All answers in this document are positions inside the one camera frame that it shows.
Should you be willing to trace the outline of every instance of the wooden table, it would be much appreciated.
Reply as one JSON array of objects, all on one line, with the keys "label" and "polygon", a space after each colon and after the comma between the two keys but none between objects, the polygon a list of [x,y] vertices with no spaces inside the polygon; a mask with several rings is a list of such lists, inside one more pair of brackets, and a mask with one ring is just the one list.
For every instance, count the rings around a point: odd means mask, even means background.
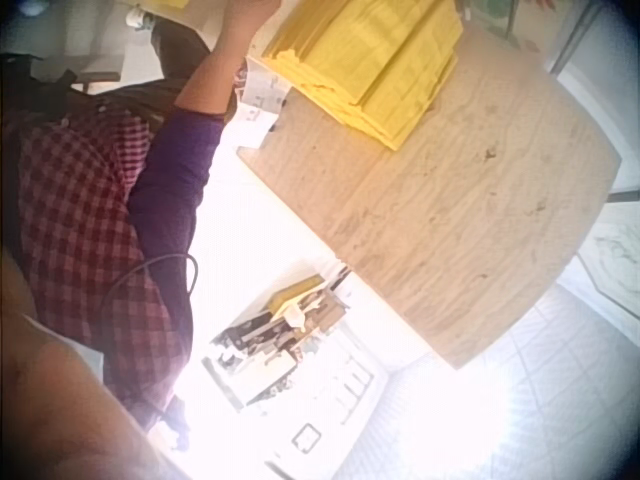
[{"label": "wooden table", "polygon": [[469,26],[456,50],[435,108],[397,153],[294,91],[262,149],[240,156],[461,367],[560,274],[604,204],[618,158],[537,64]]}]

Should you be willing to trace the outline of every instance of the plaid shirt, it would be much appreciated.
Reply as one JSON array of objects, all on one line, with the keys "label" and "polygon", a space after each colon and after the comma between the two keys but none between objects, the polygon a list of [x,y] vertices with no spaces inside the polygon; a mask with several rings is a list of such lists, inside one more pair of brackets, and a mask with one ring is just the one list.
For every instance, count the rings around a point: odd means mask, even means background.
[{"label": "plaid shirt", "polygon": [[[197,179],[196,198],[186,204],[193,215],[191,230],[201,196],[198,189],[206,184],[222,129],[207,121],[209,136],[200,139],[207,148],[196,159],[198,175],[205,178]],[[160,143],[171,143],[170,134],[161,132]],[[171,318],[161,295],[166,292],[142,270],[117,289],[99,316],[99,306],[114,281],[140,264],[145,259],[143,252],[153,250],[141,245],[143,237],[139,238],[132,224],[128,206],[150,148],[148,125],[115,105],[92,102],[61,121],[23,127],[20,143],[22,267],[38,320],[103,352],[105,385],[149,428],[158,410],[166,407],[173,384],[189,359],[190,309],[174,315],[180,318]],[[167,160],[158,160],[157,168],[163,162]],[[180,293],[186,295],[186,286]],[[177,304],[188,305],[184,298]]]}]

